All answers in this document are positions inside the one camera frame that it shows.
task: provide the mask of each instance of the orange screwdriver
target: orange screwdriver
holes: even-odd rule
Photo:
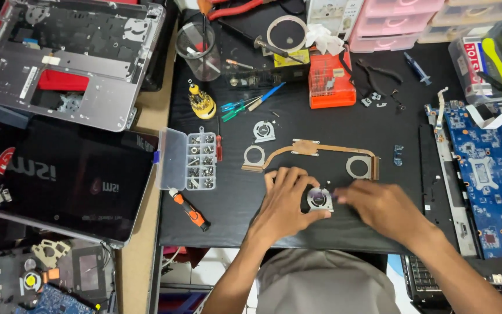
[[[181,196],[181,193],[178,191],[178,189],[171,188],[170,189],[170,196],[173,197],[173,200],[181,205],[183,207],[183,211],[191,218],[191,221],[201,227],[203,231],[206,231],[210,227],[210,221],[206,220],[205,217],[202,216],[201,213],[196,211],[191,205],[189,205],[183,196]]]

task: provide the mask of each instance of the black laptop lid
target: black laptop lid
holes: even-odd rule
[[[157,136],[109,132],[35,117],[16,145],[0,210],[50,226],[125,242],[152,170]]]

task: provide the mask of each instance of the gray shirt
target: gray shirt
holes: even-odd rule
[[[334,250],[287,249],[257,274],[257,314],[400,314],[379,269]]]

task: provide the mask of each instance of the red-handled pliers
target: red-handled pliers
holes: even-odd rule
[[[227,1],[229,1],[229,0],[209,0],[209,2],[212,4],[219,4],[219,3],[223,3],[223,2],[227,2]],[[261,4],[269,3],[272,1],[276,1],[276,0],[251,0],[251,1],[247,2],[246,4],[240,5],[239,7],[226,8],[226,9],[212,11],[206,15],[206,18],[208,18],[209,21],[213,21],[213,20],[215,20],[219,17],[223,17],[223,16],[238,15],[238,14],[247,12],[247,11],[249,11],[249,10],[253,9],[254,7],[257,7]]]

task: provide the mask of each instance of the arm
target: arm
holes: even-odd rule
[[[206,300],[202,314],[241,313],[269,247],[285,236],[295,235],[319,219],[330,217],[327,210],[301,213],[301,195],[307,185],[320,186],[305,170],[282,167],[277,172],[267,173],[264,179],[267,194],[261,210],[249,227],[234,261]]]
[[[397,185],[357,180],[335,191],[377,232],[418,256],[457,314],[502,314],[502,296],[464,261]]]

